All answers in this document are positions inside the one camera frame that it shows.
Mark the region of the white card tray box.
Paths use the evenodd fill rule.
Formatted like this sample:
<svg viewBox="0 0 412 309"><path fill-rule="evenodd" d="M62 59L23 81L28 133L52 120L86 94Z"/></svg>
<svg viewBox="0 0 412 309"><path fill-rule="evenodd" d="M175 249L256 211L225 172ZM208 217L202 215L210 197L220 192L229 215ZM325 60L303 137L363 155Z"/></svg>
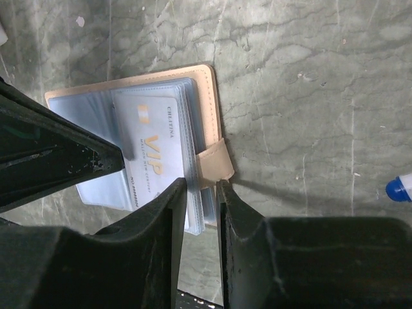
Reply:
<svg viewBox="0 0 412 309"><path fill-rule="evenodd" d="M2 24L0 24L0 46L5 44L8 40L8 36L3 28Z"/></svg>

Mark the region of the blue white marker pen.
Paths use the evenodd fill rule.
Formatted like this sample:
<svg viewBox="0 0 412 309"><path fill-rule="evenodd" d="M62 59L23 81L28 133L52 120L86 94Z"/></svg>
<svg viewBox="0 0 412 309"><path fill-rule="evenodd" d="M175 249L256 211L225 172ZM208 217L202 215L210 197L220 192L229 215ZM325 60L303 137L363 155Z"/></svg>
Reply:
<svg viewBox="0 0 412 309"><path fill-rule="evenodd" d="M412 199L412 174L404 174L396 177L386 185L386 194L396 202L409 202Z"/></svg>

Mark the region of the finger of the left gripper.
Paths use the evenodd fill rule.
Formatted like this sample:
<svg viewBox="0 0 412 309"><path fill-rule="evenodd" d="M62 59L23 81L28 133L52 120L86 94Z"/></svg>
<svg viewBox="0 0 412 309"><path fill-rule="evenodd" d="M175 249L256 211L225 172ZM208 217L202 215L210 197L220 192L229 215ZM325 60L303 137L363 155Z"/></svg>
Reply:
<svg viewBox="0 0 412 309"><path fill-rule="evenodd" d="M1 212L123 168L118 146L1 82Z"/></svg>

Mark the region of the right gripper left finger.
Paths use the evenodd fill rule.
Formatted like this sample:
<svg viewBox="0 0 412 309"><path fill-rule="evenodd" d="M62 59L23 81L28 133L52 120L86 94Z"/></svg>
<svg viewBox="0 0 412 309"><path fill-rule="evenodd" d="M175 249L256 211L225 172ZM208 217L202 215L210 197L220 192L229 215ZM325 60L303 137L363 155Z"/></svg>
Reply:
<svg viewBox="0 0 412 309"><path fill-rule="evenodd" d="M174 308L187 184L93 235L1 221L2 308Z"/></svg>

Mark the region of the beige card holder wallet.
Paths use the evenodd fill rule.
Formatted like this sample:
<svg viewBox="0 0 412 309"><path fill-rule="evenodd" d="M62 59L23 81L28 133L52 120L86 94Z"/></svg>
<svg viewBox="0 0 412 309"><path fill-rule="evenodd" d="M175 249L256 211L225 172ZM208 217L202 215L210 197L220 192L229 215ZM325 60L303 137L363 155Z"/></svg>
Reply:
<svg viewBox="0 0 412 309"><path fill-rule="evenodd" d="M122 150L113 103L117 93L172 97L178 103L183 154L182 178L187 182L185 231L199 235L216 222L215 184L228 180L234 168L221 132L214 70L199 64L135 77L47 92L56 114L117 145ZM85 204L135 211L126 166L116 173L77 185Z"/></svg>

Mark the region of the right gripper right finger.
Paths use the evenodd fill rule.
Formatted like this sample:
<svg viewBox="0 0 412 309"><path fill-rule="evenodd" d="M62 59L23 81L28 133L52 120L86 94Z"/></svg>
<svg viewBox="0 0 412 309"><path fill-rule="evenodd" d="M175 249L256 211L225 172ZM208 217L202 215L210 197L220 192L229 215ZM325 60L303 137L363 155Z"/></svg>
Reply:
<svg viewBox="0 0 412 309"><path fill-rule="evenodd" d="M225 308L410 308L411 227L381 217L266 217L217 185Z"/></svg>

